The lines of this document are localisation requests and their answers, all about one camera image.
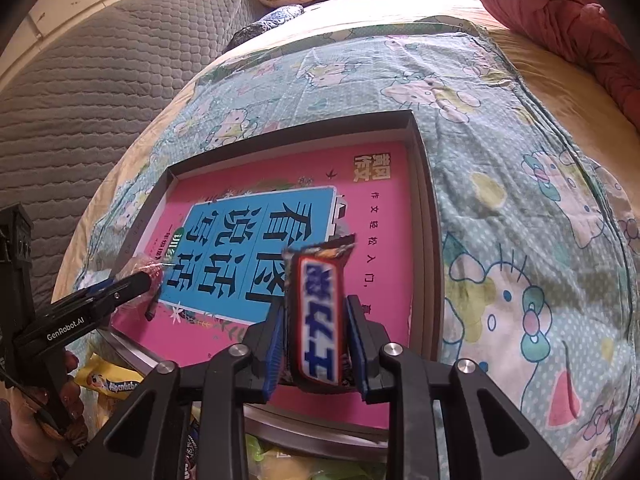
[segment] alpenliebe candy package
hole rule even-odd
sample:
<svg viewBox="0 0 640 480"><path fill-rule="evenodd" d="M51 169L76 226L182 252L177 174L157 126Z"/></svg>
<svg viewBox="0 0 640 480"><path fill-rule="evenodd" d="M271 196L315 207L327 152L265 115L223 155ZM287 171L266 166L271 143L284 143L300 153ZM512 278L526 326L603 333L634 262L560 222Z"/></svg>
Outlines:
<svg viewBox="0 0 640 480"><path fill-rule="evenodd" d="M126 399L142 382L142 375L122 368L93 354L87 364L78 370L75 382L94 392L115 399Z"/></svg>
<svg viewBox="0 0 640 480"><path fill-rule="evenodd" d="M344 266L355 236L285 250L287 370L282 382L311 393L353 388L346 345Z"/></svg>

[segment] candy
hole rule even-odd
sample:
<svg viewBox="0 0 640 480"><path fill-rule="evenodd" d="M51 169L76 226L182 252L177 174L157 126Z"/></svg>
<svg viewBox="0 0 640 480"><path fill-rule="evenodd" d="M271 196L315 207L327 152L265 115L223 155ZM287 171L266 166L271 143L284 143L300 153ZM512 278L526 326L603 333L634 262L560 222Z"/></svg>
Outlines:
<svg viewBox="0 0 640 480"><path fill-rule="evenodd" d="M351 385L346 351L343 270L354 235L300 251L287 249L287 363L292 382L313 393Z"/></svg>
<svg viewBox="0 0 640 480"><path fill-rule="evenodd" d="M157 301L160 286L162 285L162 264L146 256L146 254L139 254L138 256L132 257L132 259L126 263L122 270L116 275L116 279L121 280L136 272L140 272L140 270L146 272L151 278L151 287L144 294L140 294L133 298L133 300L127 301L127 303L119 306L118 310L138 309L139 312L144 312L148 319L148 314L152 311L153 303Z"/></svg>
<svg viewBox="0 0 640 480"><path fill-rule="evenodd" d="M76 384L115 399L126 399L142 382L142 375L105 361L93 354L88 363L78 370Z"/></svg>

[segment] metal screw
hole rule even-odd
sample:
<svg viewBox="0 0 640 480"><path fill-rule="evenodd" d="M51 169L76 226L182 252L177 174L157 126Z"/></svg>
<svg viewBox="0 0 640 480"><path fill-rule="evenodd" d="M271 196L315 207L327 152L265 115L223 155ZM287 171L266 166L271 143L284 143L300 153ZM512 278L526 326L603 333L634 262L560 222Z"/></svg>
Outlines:
<svg viewBox="0 0 640 480"><path fill-rule="evenodd" d="M397 356L402 353L402 345L398 343L387 343L383 346L382 350L387 355Z"/></svg>
<svg viewBox="0 0 640 480"><path fill-rule="evenodd" d="M247 355L249 353L249 347L247 345L243 345L242 343L237 343L229 347L229 353L233 357L242 357L243 355Z"/></svg>
<svg viewBox="0 0 640 480"><path fill-rule="evenodd" d="M458 361L458 370L463 374L472 374L476 371L476 363L471 359L460 359Z"/></svg>
<svg viewBox="0 0 640 480"><path fill-rule="evenodd" d="M156 365L156 370L162 375L170 374L175 370L175 363L173 361L162 361Z"/></svg>

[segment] blanket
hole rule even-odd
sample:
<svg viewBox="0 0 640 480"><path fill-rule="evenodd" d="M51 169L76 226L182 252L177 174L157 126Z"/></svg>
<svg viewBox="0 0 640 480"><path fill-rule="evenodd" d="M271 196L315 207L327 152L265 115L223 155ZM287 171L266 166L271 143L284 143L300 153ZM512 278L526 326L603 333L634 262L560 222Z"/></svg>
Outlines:
<svg viewBox="0 0 640 480"><path fill-rule="evenodd" d="M481 0L503 25L596 76L640 130L640 66L597 0Z"/></svg>
<svg viewBox="0 0 640 480"><path fill-rule="evenodd" d="M628 200L482 31L424 21L319 34L203 75L95 225L76 286L108 272L167 165L294 124L409 108L442 221L443 361L478 362L577 478L601 478L638 411Z"/></svg>

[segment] pillow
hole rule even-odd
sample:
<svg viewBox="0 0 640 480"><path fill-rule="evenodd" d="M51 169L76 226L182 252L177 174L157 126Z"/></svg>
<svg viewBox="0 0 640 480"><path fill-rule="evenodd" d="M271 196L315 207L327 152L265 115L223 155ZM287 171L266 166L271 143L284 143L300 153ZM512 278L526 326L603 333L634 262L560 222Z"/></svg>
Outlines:
<svg viewBox="0 0 640 480"><path fill-rule="evenodd" d="M238 30L226 46L225 52L243 44L246 41L260 36L267 30L271 30L272 28L276 28L289 20L293 20L293 18L300 16L303 12L305 12L305 9L300 5L289 5L272 10L257 22L253 22L251 25L247 25L246 27Z"/></svg>

